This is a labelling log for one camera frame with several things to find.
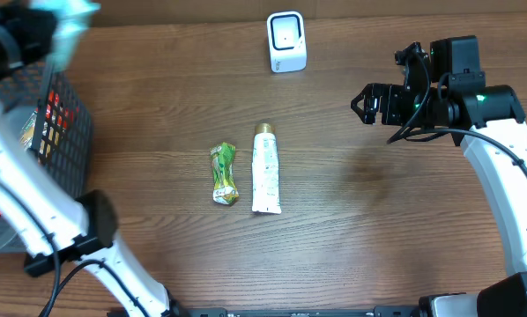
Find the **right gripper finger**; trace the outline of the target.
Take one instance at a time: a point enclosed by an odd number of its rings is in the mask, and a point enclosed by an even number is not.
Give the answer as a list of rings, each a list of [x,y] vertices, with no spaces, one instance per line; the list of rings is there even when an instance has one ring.
[[[359,102],[361,99],[353,99],[351,101],[351,109],[352,111],[359,116],[360,120],[365,123],[366,122],[366,113],[362,108],[359,107]]]
[[[361,92],[352,99],[351,105],[357,106],[361,101],[364,101],[369,96],[369,85],[365,85]]]

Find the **white tube gold cap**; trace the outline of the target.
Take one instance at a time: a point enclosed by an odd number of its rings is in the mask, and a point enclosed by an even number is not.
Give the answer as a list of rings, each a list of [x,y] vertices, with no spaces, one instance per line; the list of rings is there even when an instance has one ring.
[[[280,214],[277,138],[273,127],[259,123],[255,129],[252,156],[252,211]]]

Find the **green snack packet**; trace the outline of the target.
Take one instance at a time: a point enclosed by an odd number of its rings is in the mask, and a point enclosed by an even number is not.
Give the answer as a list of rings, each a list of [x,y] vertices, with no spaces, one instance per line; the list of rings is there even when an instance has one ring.
[[[229,143],[222,143],[211,148],[210,154],[214,182],[213,201],[224,205],[232,205],[239,197],[233,174],[235,146]]]

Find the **teal snack packet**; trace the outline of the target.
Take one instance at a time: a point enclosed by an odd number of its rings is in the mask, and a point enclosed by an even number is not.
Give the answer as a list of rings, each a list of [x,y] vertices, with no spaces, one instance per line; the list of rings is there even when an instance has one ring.
[[[91,25],[92,17],[101,5],[90,0],[31,0],[30,9],[51,11],[57,19],[48,60],[54,71],[65,71],[71,63],[78,44]]]

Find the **orange spaghetti package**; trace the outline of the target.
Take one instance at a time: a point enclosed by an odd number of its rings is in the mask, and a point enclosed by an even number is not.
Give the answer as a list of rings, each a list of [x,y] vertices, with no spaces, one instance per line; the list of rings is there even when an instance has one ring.
[[[35,109],[21,130],[19,142],[25,151],[28,151],[33,145],[37,117],[38,110]],[[42,135],[46,140],[49,140],[54,145],[58,145],[62,139],[60,131],[65,132],[73,122],[73,112],[63,104],[58,93],[51,91],[48,94]]]

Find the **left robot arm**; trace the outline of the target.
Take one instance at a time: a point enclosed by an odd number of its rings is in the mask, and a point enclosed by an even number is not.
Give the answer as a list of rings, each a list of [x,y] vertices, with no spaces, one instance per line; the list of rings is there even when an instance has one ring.
[[[67,68],[91,16],[92,1],[32,1],[0,7],[0,79],[47,57],[54,71]],[[87,270],[122,304],[128,316],[185,316],[167,288],[139,263],[117,229],[115,211],[99,190],[74,199],[24,151],[0,100],[0,212],[24,242],[26,270],[54,271],[49,315],[62,288],[63,262]]]

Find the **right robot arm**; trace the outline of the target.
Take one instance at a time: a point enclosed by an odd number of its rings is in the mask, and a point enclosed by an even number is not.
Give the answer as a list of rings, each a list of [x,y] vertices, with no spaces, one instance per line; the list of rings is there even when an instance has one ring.
[[[476,294],[444,293],[376,316],[527,316],[527,123],[509,85],[486,84],[476,36],[418,42],[395,53],[402,85],[371,83],[352,100],[365,124],[393,125],[389,138],[429,142],[450,135],[473,167],[497,224],[507,276]]]

